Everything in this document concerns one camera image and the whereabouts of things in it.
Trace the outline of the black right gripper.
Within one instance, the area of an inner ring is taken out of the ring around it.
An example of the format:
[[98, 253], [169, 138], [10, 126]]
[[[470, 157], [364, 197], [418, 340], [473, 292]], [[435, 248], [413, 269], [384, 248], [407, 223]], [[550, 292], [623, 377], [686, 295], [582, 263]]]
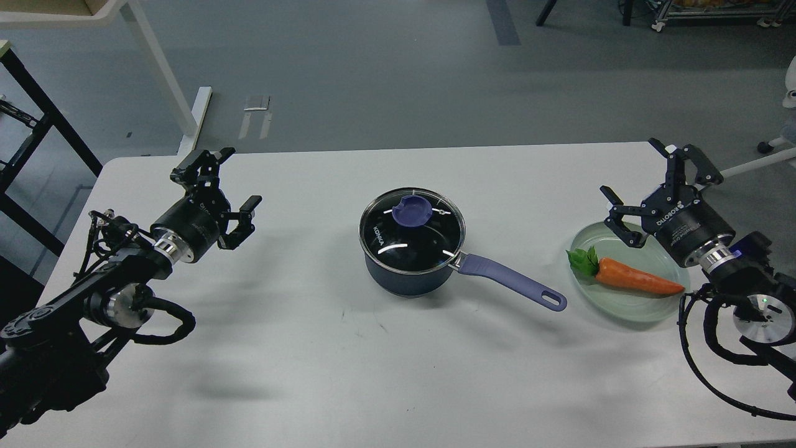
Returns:
[[[649, 233], [680, 267], [696, 266], [699, 256], [694, 252], [709, 242], [727, 245], [736, 236], [736, 230], [701, 193], [706, 187], [722, 184], [724, 176], [693, 144], [677, 147], [665, 145], [656, 138], [650, 138], [648, 143], [666, 158], [665, 179], [660, 190], [642, 201], [642, 206], [628, 206], [611, 187], [601, 186], [600, 192], [609, 202], [604, 224], [628, 247], [642, 248]], [[691, 162], [696, 169], [692, 181], [686, 177], [686, 162]], [[630, 230], [625, 216], [641, 217], [643, 230]]]

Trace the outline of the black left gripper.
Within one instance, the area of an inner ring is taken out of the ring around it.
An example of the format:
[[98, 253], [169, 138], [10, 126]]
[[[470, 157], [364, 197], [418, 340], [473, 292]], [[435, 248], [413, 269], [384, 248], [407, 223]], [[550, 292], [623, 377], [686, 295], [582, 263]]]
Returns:
[[157, 239], [168, 233], [182, 242], [180, 261], [197, 262], [211, 246], [235, 250], [254, 232], [255, 209], [262, 202], [252, 195], [237, 212], [229, 210], [229, 201], [221, 190], [221, 165], [236, 153], [236, 148], [219, 151], [196, 149], [174, 167], [170, 180], [185, 190], [185, 197], [171, 206], [151, 226]]

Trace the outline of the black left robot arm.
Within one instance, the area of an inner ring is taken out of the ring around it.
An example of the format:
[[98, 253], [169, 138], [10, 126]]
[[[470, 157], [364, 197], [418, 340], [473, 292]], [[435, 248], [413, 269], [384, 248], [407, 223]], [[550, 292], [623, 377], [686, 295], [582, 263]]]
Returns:
[[2, 327], [2, 435], [47, 411], [71, 411], [107, 388], [108, 365], [127, 343], [167, 345], [193, 332], [196, 318], [149, 286], [178, 262], [212, 246], [235, 250], [255, 231], [261, 196], [231, 209], [220, 169], [234, 153], [192, 151], [170, 180], [182, 198], [143, 230], [112, 212], [90, 212], [80, 270], [71, 286]]

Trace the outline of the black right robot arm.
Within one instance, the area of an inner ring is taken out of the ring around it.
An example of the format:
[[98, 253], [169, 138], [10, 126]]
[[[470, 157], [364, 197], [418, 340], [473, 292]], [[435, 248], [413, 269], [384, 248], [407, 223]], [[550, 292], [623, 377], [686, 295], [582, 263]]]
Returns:
[[724, 176], [694, 145], [677, 147], [651, 138], [666, 159], [664, 181], [639, 206], [628, 206], [608, 186], [604, 224], [626, 246], [642, 248], [653, 237], [677, 266], [698, 266], [706, 283], [685, 293], [678, 306], [680, 346], [697, 379], [722, 401], [750, 415], [793, 421], [793, 414], [766, 410], [722, 393], [704, 377], [689, 351], [687, 322], [697, 301], [706, 304], [703, 332], [708, 348], [742, 366], [771, 366], [794, 382], [794, 360], [780, 347], [794, 343], [794, 278], [769, 263], [771, 241], [758, 231], [734, 242], [736, 230], [705, 201], [702, 192]]

